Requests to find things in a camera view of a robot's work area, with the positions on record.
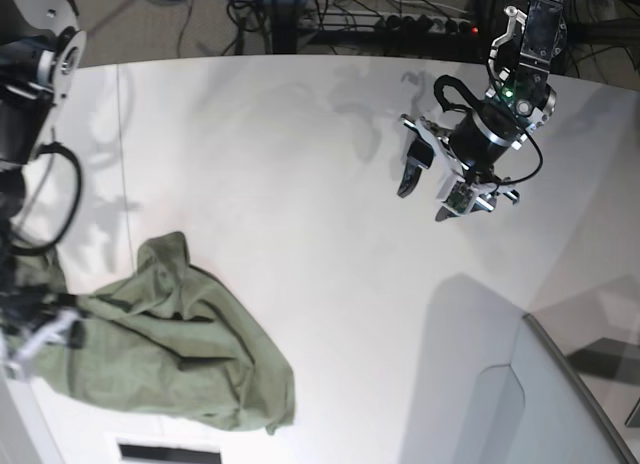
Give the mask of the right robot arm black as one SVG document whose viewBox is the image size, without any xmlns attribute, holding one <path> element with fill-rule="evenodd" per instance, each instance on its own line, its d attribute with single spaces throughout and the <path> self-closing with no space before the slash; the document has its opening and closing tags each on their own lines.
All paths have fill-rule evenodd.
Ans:
<svg viewBox="0 0 640 464">
<path fill-rule="evenodd" d="M 23 258 L 49 257 L 77 214 L 84 179 L 73 151 L 56 137 L 87 35 L 75 0 L 1 0 L 1 364 L 19 380 L 46 346 L 78 348 L 83 341 L 77 298 L 28 277 Z M 26 207 L 23 169 L 59 155 L 75 175 L 69 213 L 54 237 L 33 244 L 13 219 Z"/>
</svg>

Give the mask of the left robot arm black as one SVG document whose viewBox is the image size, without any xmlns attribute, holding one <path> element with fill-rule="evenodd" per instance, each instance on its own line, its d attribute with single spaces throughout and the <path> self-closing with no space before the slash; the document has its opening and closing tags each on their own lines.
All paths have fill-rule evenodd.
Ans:
<svg viewBox="0 0 640 464">
<path fill-rule="evenodd" d="M 443 127 L 424 116 L 402 115 L 414 139 L 406 153 L 399 197 L 408 197 L 421 174 L 439 164 L 443 171 L 436 196 L 439 222 L 491 213 L 500 198 L 519 203 L 517 187 L 526 180 L 500 177 L 495 165 L 508 150 L 532 143 L 533 132 L 547 124 L 555 111 L 557 93 L 548 77 L 567 41 L 565 2 L 529 0 L 526 9 L 505 7 L 505 29 L 488 48 L 489 85 L 483 97 L 476 97 L 456 77 L 442 75 L 435 80 L 433 95 L 442 111 L 462 116 L 455 127 Z"/>
</svg>

